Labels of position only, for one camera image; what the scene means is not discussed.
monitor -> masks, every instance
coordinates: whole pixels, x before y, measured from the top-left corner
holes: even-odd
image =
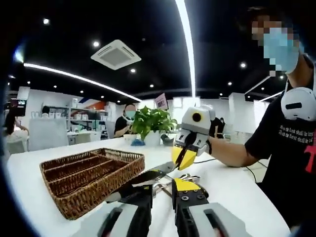
[[[25,116],[26,100],[11,99],[9,109],[13,111],[17,117]]]

ceiling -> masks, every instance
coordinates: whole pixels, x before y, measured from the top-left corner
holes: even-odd
[[[220,94],[228,97],[232,92],[245,93],[273,70],[263,59],[262,49],[256,42],[238,31],[235,17],[246,5],[249,6],[243,1],[238,1],[237,5],[233,0],[186,0],[197,96],[219,98]],[[315,42],[316,36],[309,28],[315,22],[313,13],[304,4],[287,1],[284,6],[283,10],[295,16],[306,52],[314,56],[315,46],[310,42]],[[304,14],[295,14],[297,11],[304,11]],[[43,23],[44,18],[49,19],[49,24]],[[90,59],[101,47],[117,39],[142,60],[114,71]],[[94,41],[100,46],[94,47]],[[23,38],[18,49],[25,63],[85,77],[140,99],[155,98],[163,92],[167,98],[191,95],[186,41],[175,0],[117,0],[112,3],[90,0],[89,4],[55,1],[39,16],[34,30]],[[11,75],[15,77],[9,79],[11,90],[29,85],[32,89],[98,100],[132,101],[78,79],[24,68],[21,63],[13,65]],[[277,73],[276,77],[253,89],[246,99],[263,99],[282,91],[286,77],[281,79],[280,75]]]

black t-shirt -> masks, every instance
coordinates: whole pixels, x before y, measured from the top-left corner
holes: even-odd
[[[263,186],[274,204],[316,208],[316,122],[285,119],[278,97],[245,147],[257,159],[271,156]]]
[[[217,133],[223,133],[224,131],[224,126],[225,126],[225,123],[222,123],[220,125],[218,125],[218,129],[217,129]]]
[[[115,129],[114,129],[114,134],[117,132],[117,131],[120,131],[122,130],[123,128],[127,127],[127,121],[126,119],[123,118],[123,116],[119,117],[117,119],[117,121],[115,122]]]
[[[222,122],[218,118],[215,118],[213,121],[211,121],[211,127],[209,129],[209,135],[211,137],[215,136],[215,127],[220,126],[221,124]]]

potted plant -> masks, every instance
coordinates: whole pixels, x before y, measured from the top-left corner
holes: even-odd
[[[168,132],[177,125],[177,120],[171,119],[167,111],[144,107],[136,111],[132,129],[139,133],[148,146],[160,144],[160,132]]]

red cross print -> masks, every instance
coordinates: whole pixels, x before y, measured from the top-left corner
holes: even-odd
[[[304,153],[309,153],[311,154],[310,160],[308,161],[308,164],[305,168],[305,170],[309,173],[312,173],[312,168],[313,168],[313,163],[314,163],[314,158],[316,156],[316,129],[314,131],[314,144],[311,146],[307,146]]]

